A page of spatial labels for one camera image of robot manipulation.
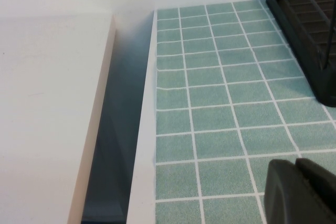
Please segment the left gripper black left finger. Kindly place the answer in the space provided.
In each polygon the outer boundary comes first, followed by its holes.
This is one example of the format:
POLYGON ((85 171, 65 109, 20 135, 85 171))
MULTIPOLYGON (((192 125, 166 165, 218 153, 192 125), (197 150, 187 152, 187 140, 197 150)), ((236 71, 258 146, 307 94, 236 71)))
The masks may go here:
POLYGON ((335 223, 335 202, 321 199, 296 162, 269 162, 264 205, 268 223, 335 223))

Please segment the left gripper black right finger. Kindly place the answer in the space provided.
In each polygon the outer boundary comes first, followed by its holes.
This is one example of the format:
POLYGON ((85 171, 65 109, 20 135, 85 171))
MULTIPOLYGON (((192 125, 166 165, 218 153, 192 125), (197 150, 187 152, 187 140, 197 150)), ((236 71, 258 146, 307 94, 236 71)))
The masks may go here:
POLYGON ((296 167, 324 202, 335 202, 335 174, 307 158, 296 159, 296 167))

